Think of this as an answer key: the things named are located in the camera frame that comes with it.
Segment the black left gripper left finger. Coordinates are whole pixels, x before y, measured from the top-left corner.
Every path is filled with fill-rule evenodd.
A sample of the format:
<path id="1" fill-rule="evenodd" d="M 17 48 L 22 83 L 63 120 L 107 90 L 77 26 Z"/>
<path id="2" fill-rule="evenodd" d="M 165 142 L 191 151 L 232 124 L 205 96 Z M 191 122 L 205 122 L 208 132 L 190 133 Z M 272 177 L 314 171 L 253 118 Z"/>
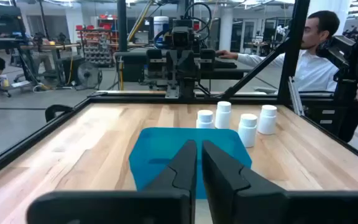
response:
<path id="1" fill-rule="evenodd" d="M 190 196 L 196 193 L 197 146 L 188 140 L 164 169 L 149 182 L 145 191 L 180 191 Z"/>

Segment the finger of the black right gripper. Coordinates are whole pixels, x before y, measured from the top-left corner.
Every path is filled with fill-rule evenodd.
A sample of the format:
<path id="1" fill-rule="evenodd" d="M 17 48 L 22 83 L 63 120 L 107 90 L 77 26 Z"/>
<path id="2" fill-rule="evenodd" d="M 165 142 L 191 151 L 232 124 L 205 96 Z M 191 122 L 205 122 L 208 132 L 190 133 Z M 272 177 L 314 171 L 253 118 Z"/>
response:
<path id="1" fill-rule="evenodd" d="M 180 76 L 182 78 L 195 78 L 195 62 L 193 52 L 183 52 L 180 59 Z"/>
<path id="2" fill-rule="evenodd" d="M 179 56 L 177 52 L 167 52 L 167 68 L 169 72 L 172 74 L 171 81 L 175 82 L 177 80 L 177 64 L 179 60 Z"/>

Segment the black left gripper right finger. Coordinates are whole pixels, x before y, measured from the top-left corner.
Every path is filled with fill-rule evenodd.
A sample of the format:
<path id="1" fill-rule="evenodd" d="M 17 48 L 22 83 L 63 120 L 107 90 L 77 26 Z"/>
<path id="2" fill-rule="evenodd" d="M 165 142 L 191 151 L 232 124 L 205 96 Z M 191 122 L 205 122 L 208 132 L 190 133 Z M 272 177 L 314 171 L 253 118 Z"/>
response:
<path id="1" fill-rule="evenodd" d="M 215 196 L 245 198 L 285 192 L 211 141 L 203 141 L 202 154 L 204 184 Z"/>

